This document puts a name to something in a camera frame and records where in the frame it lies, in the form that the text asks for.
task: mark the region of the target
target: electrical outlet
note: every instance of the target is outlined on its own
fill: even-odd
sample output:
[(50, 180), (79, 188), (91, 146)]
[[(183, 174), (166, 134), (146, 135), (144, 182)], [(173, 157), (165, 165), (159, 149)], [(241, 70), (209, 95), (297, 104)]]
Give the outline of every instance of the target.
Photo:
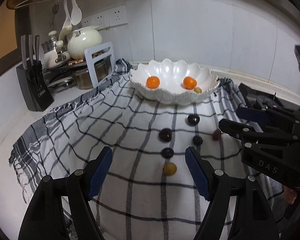
[(99, 26), (98, 30), (104, 29), (105, 26), (105, 17), (103, 13), (98, 13), (94, 15), (94, 24), (95, 26)]
[(82, 28), (87, 27), (87, 26), (93, 26), (94, 25), (93, 16), (88, 16), (88, 17), (83, 18), (81, 20), (81, 25), (82, 25)]
[(116, 26), (116, 25), (128, 23), (127, 9), (125, 5), (108, 10), (108, 12), (109, 12), (110, 26)]
[(94, 24), (99, 26), (99, 30), (110, 27), (108, 11), (100, 12), (94, 15)]

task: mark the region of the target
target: kitchen counter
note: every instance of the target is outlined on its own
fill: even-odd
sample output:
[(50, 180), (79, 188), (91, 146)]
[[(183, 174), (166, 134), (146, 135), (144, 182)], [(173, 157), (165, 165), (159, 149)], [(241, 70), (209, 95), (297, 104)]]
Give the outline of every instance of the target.
[[(241, 74), (229, 73), (223, 70), (214, 71), (218, 73), (219, 77), (230, 77), (237, 84), (243, 82), (257, 90), (269, 93), (277, 92), (277, 97), (300, 104), (300, 95), (282, 87)], [(54, 96), (55, 101), (51, 107), (61, 106), (87, 91), (74, 87), (58, 93)], [(17, 139), (33, 122), (40, 119), (48, 111), (49, 109), (43, 113), (28, 111), (15, 127), (9, 129), (9, 133), (0, 145), (0, 227), (10, 240), (18, 239), (20, 226), (28, 205), (23, 200), (22, 188), (17, 182), (13, 167), (9, 166), (8, 158), (10, 157), (12, 145)]]
[(18, 239), (23, 216), (28, 207), (23, 200), (22, 187), (17, 182), (16, 173), (8, 162), (13, 144), (32, 123), (40, 119), (51, 108), (72, 101), (88, 91), (73, 87), (56, 94), (55, 101), (49, 109), (45, 112), (28, 111), (2, 141), (0, 145), (0, 227), (10, 240)]

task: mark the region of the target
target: cabinet door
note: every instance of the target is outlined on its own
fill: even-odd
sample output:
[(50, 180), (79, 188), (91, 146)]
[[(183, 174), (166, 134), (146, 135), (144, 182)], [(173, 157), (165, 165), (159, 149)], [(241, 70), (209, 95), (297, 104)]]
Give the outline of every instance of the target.
[(0, 75), (21, 61), (20, 37), (30, 33), (29, 8), (0, 6)]

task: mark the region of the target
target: finger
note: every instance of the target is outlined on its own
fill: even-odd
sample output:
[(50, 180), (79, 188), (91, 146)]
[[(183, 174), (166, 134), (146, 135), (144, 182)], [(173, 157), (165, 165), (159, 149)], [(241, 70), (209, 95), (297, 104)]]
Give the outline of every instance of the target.
[(285, 186), (283, 198), (288, 204), (293, 204), (297, 198), (297, 192)]

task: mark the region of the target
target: checkered cloth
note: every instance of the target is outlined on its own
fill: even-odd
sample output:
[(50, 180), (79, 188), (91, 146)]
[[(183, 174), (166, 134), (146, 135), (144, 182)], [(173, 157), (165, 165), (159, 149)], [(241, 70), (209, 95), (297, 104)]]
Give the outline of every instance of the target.
[[(242, 164), (239, 140), (227, 134), (219, 141), (211, 139), (222, 118), (246, 123), (235, 114), (245, 102), (233, 82), (223, 80), (226, 90), (221, 86), (202, 103), (167, 106), (141, 96), (123, 74), (127, 71), (125, 64), (117, 65), (116, 73), (100, 87), (54, 109), (14, 144), (10, 164), (26, 203), (43, 176), (68, 176), (109, 146), (112, 165), (99, 195), (90, 201), (102, 232), (117, 240), (193, 239), (209, 204), (199, 195), (184, 156), (193, 136), (199, 135), (203, 144), (196, 149), (201, 157), (230, 176), (256, 176), (275, 219), (282, 218), (286, 207), (282, 185)], [(186, 124), (190, 114), (200, 116), (195, 127)], [(250, 125), (260, 130), (255, 123)], [(158, 139), (163, 128), (173, 132), (169, 143)], [(166, 147), (175, 152), (170, 160), (160, 155)], [(170, 177), (162, 172), (167, 162), (178, 168)], [(66, 197), (63, 207), (67, 227), (75, 235)], [(234, 207), (231, 197), (221, 239), (227, 239)]]

